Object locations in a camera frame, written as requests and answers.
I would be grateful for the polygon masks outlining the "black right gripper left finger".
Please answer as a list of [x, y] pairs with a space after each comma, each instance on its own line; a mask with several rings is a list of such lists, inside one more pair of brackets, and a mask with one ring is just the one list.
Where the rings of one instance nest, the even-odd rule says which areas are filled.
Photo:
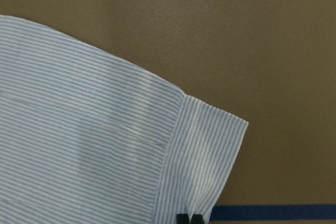
[[177, 214], [176, 215], [176, 223], [177, 224], [189, 224], [190, 219], [188, 214]]

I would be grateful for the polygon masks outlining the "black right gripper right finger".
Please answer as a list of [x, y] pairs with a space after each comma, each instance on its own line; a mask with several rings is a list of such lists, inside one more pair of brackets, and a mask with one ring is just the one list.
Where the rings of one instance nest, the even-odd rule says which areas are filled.
[[204, 224], [204, 218], [202, 214], [193, 214], [191, 217], [191, 224]]

